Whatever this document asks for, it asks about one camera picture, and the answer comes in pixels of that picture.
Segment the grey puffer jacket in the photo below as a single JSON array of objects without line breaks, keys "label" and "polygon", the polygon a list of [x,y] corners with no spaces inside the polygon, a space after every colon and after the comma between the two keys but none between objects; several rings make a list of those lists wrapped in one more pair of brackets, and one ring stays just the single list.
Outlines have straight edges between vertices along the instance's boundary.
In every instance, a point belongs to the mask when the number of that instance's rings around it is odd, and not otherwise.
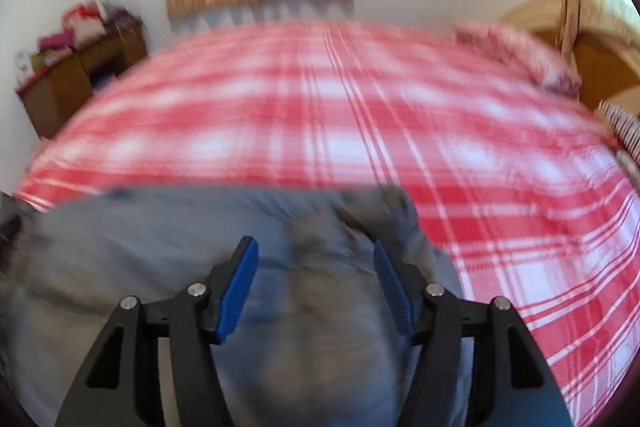
[{"label": "grey puffer jacket", "polygon": [[420,305],[384,251],[463,294],[454,262],[396,186],[125,188],[17,209],[1,271],[1,373],[32,419],[55,422],[108,317],[129,299],[217,341],[239,426],[390,426],[419,351]]}]

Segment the pile of folded clothes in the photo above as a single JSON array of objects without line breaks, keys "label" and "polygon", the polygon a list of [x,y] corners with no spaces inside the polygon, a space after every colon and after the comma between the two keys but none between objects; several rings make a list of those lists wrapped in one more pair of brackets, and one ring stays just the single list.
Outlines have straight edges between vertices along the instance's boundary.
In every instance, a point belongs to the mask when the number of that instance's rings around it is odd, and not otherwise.
[{"label": "pile of folded clothes", "polygon": [[108,1],[88,0],[74,4],[61,16],[61,28],[57,32],[37,39],[35,51],[20,51],[14,55],[17,83],[35,78],[66,54],[138,19],[128,9]]}]

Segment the red white plaid bedspread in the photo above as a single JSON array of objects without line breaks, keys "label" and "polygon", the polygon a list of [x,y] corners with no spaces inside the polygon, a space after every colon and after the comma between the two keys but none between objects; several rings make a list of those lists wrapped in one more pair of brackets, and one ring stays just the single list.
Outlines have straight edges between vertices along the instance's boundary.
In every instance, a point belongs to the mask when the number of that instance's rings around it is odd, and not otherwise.
[{"label": "red white plaid bedspread", "polygon": [[17,195],[397,183],[478,299],[511,298],[591,426],[639,350],[639,197],[588,109],[479,43],[286,22],[157,52],[79,112]]}]

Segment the pink floral pillow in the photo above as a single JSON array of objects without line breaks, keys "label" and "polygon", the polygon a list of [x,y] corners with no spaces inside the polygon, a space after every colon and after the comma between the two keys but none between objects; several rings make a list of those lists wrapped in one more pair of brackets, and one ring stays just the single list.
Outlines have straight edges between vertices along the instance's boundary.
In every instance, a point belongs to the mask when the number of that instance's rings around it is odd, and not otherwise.
[{"label": "pink floral pillow", "polygon": [[576,98],[582,77],[550,44],[529,32],[502,23],[479,20],[452,26],[461,42],[480,49],[488,56],[527,72],[537,86],[567,98]]}]

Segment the wooden headboard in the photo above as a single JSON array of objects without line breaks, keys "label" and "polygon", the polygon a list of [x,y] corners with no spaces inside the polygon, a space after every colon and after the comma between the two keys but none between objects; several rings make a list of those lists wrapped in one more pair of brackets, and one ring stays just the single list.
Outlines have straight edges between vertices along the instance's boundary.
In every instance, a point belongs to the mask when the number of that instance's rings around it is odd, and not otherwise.
[{"label": "wooden headboard", "polygon": [[[555,42],[561,0],[529,0],[500,16],[499,22]],[[582,76],[579,101],[596,110],[602,101],[639,115],[639,49],[599,28],[578,31],[570,64]]]}]

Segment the brown wooden desk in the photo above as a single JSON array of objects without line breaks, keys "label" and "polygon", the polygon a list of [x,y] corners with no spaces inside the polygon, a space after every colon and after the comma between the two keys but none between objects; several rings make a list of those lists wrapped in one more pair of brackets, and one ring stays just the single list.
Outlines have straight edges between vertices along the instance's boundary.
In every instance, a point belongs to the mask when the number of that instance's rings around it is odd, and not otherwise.
[{"label": "brown wooden desk", "polygon": [[16,89],[40,138],[53,138],[90,101],[102,80],[118,77],[148,55],[144,23],[122,20]]}]

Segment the striped pillow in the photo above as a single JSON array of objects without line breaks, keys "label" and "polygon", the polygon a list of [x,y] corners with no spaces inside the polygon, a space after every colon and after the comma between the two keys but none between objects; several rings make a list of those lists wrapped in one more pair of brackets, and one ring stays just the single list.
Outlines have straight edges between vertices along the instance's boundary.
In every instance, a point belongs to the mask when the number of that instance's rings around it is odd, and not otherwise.
[{"label": "striped pillow", "polygon": [[616,158],[634,182],[639,182],[639,117],[618,105],[602,101],[598,112],[620,146]]}]

